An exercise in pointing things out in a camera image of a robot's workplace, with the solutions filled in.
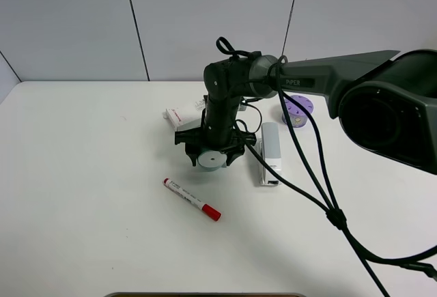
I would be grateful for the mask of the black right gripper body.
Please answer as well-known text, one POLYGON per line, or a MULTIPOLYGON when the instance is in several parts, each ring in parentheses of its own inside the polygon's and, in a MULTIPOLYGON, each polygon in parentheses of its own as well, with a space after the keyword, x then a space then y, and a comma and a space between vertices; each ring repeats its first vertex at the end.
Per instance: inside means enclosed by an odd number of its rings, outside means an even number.
POLYGON ((252 94, 247 83, 251 64, 250 60, 223 60, 206 66, 203 81, 208 96, 201 126, 175 133, 175 144, 185 144, 187 154, 202 150, 244 153, 233 121, 242 97, 252 94))

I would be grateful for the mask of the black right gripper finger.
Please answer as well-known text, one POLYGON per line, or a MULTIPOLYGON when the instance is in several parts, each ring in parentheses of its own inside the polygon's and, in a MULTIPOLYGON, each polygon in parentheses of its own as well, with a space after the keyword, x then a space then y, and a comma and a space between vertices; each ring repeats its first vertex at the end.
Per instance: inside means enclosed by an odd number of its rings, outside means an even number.
POLYGON ((223 153, 226 155, 226 166, 230 166, 235 159, 244 154, 244 151, 245 145, 234 145, 224 150, 223 153))
POLYGON ((201 148, 198 145, 193 145, 190 143, 185 144, 185 153, 190 158, 192 166, 197 166, 197 159, 201 154, 201 148))

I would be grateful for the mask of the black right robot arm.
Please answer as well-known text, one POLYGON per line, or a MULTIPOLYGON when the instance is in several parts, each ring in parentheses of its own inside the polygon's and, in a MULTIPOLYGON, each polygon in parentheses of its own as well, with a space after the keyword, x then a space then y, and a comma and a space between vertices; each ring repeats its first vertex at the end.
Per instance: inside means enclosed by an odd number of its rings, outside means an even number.
POLYGON ((328 114, 360 147, 436 172, 436 52, 375 51, 279 64, 259 51, 229 51, 203 72, 206 109, 200 127, 177 132, 192 161, 203 150, 222 152, 231 164, 252 134, 233 121, 241 99, 272 98, 279 90, 323 96, 328 114))

